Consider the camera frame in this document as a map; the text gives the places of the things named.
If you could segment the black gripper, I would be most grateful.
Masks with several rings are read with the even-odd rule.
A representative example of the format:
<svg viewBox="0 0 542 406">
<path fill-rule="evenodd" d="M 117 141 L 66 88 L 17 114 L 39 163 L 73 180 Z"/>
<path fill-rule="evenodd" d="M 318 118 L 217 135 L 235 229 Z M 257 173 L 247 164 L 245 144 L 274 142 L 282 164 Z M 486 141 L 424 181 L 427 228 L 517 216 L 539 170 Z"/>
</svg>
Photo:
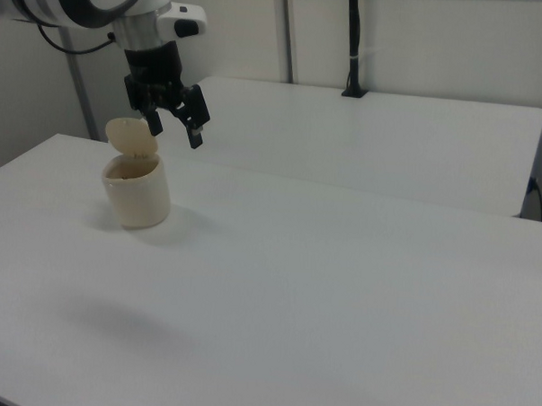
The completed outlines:
<svg viewBox="0 0 542 406">
<path fill-rule="evenodd" d="M 174 41 L 149 50 L 126 50 L 130 74 L 124 78 L 129 103 L 147 122 L 150 133 L 164 132 L 157 108 L 169 110 L 184 125 L 191 149 L 202 145 L 203 126 L 211 119 L 198 84 L 185 86 Z"/>
</svg>

